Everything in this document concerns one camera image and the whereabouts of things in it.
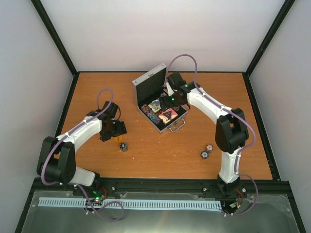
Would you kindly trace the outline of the black triangular dealer token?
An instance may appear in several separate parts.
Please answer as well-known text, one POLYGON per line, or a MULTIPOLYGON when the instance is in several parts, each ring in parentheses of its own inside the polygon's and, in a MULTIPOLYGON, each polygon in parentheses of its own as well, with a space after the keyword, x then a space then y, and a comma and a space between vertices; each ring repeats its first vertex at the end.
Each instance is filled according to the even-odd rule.
POLYGON ((162 113, 167 119, 173 119, 175 117, 175 111, 172 109, 168 109, 167 111, 162 113))

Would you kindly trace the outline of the yellow blind button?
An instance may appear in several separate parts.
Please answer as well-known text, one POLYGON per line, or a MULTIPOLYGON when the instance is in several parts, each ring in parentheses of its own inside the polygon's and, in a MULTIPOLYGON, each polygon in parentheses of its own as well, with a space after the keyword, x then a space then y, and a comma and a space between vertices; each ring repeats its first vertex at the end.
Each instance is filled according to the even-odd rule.
POLYGON ((116 142, 121 142, 122 139, 123 139, 122 135, 114 137, 114 141, 116 141, 116 142))

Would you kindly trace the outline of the red playing card deck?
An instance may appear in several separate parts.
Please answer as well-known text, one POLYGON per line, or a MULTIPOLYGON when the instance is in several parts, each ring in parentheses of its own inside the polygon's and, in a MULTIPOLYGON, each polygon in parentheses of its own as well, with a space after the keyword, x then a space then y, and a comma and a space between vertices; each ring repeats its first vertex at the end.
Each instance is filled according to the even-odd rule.
POLYGON ((174 120, 178 116, 177 112, 173 110, 172 108, 167 109, 166 111, 162 112, 161 114, 158 115, 160 120, 167 125, 170 123, 172 120, 174 120))

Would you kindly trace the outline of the blue playing card deck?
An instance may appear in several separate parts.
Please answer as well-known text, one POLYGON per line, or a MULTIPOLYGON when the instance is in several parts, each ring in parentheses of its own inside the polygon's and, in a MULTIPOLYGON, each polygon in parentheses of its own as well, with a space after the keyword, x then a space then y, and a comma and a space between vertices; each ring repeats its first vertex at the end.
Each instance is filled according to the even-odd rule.
POLYGON ((157 113, 161 110, 161 105, 159 99, 152 101, 148 107, 154 112, 157 113))

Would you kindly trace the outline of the black poker chip stack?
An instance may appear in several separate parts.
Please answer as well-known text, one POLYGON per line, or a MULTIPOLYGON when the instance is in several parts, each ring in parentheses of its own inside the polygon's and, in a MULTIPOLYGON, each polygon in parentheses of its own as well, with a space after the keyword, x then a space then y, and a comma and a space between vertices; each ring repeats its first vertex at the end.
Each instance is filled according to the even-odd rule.
POLYGON ((121 149, 121 151, 123 151, 123 152, 128 151, 128 145, 127 145, 127 143, 121 142, 121 143, 120 143, 120 149, 121 149))

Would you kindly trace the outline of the silver aluminium poker case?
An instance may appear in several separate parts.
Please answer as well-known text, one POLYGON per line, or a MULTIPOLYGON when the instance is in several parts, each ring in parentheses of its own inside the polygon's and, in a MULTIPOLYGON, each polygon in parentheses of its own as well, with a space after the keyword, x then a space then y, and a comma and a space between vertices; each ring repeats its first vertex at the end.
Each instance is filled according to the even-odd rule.
MULTIPOLYGON (((141 110, 142 105, 149 105, 152 101, 159 99, 161 95, 168 95, 167 89, 164 85, 166 68, 167 66, 162 63, 134 79, 132 81, 134 99, 139 112, 145 116, 147 121, 151 123, 151 125, 158 130, 159 133, 163 133, 166 130, 170 130, 172 133, 175 133, 185 125, 185 116, 188 111, 183 106, 181 106, 180 111, 177 112, 178 116, 167 125, 165 125, 161 120, 158 124, 154 124, 141 110)), ((161 113, 162 111, 160 110, 155 114, 158 116, 161 113)))

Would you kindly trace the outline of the red white chip stack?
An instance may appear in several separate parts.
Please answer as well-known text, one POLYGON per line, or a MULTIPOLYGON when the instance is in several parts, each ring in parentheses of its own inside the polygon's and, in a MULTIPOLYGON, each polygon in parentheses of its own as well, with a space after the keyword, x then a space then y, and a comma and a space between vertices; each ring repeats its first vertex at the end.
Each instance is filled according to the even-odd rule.
POLYGON ((208 152, 212 152, 214 150, 214 146, 212 144, 207 144, 205 146, 205 150, 208 152))

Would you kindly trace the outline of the blue white chip stack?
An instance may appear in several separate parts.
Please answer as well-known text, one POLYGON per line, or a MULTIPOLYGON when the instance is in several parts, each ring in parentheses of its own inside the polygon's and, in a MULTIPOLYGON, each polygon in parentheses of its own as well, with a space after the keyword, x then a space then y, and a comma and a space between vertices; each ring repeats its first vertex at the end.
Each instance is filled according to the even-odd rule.
POLYGON ((206 151, 206 150, 202 151, 200 154, 200 157, 202 159, 207 159, 209 157, 209 151, 206 151))

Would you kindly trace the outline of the clear round dealer button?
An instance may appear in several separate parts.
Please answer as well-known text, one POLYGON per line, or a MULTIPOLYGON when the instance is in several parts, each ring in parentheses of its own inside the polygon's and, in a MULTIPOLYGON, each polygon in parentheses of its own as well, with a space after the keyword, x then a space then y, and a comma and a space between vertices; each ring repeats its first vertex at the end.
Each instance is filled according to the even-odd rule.
POLYGON ((150 107, 151 109, 153 109, 153 110, 159 110, 159 109, 161 109, 159 100, 154 100, 154 101, 152 101, 152 102, 149 104, 149 107, 150 107))

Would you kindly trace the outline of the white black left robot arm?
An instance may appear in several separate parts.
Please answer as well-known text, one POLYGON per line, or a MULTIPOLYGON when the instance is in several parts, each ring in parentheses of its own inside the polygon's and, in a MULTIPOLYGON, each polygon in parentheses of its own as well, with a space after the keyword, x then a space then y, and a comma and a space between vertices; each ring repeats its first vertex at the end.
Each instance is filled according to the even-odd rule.
POLYGON ((43 140, 37 164, 37 174, 45 185, 79 184, 90 195, 97 195, 101 183, 99 174, 76 166, 77 150, 92 136, 98 134, 105 142, 127 133, 125 123, 116 119, 120 107, 106 101, 102 109, 91 111, 74 128, 57 137, 48 136, 43 140))

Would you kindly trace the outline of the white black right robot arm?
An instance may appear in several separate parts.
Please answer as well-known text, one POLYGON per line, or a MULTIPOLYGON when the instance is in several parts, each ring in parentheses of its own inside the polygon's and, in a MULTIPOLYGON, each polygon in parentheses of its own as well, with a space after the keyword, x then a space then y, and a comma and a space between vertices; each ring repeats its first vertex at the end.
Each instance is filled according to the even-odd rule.
POLYGON ((168 94, 160 98, 163 110, 191 105, 208 116, 216 125, 215 142, 221 150, 221 170, 217 187, 221 196, 229 196, 240 184, 239 163, 242 148, 249 138, 244 112, 231 109, 211 97, 196 81, 187 83, 180 73, 165 77, 168 94))

